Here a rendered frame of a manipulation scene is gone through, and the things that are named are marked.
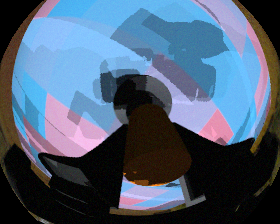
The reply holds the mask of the black round pedestal with silver shaft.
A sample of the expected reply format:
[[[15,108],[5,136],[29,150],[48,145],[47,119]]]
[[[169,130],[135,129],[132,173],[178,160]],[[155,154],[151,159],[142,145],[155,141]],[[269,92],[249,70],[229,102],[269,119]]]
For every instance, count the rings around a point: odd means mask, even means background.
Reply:
[[[157,104],[171,115],[172,97],[167,85],[156,77],[136,75],[129,77],[113,96],[113,112],[121,124],[129,124],[129,117],[141,104]]]

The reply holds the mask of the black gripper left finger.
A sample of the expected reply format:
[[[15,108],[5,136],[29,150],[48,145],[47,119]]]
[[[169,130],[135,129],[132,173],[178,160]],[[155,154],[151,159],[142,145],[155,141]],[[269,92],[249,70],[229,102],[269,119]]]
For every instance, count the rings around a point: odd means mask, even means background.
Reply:
[[[42,152],[38,157],[51,175],[91,189],[109,209],[119,210],[127,133],[128,124],[121,125],[84,156],[64,157]]]

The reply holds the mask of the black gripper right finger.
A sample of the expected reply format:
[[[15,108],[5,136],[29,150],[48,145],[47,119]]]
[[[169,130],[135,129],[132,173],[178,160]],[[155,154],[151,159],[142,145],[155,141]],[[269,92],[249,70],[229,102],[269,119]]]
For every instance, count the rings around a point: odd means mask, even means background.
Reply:
[[[240,143],[237,141],[236,144],[220,145],[189,131],[184,125],[172,124],[176,127],[188,152],[191,153],[189,155],[192,160],[191,168],[183,175],[191,201],[205,196],[204,192],[220,179],[230,163],[253,147],[254,137]]]

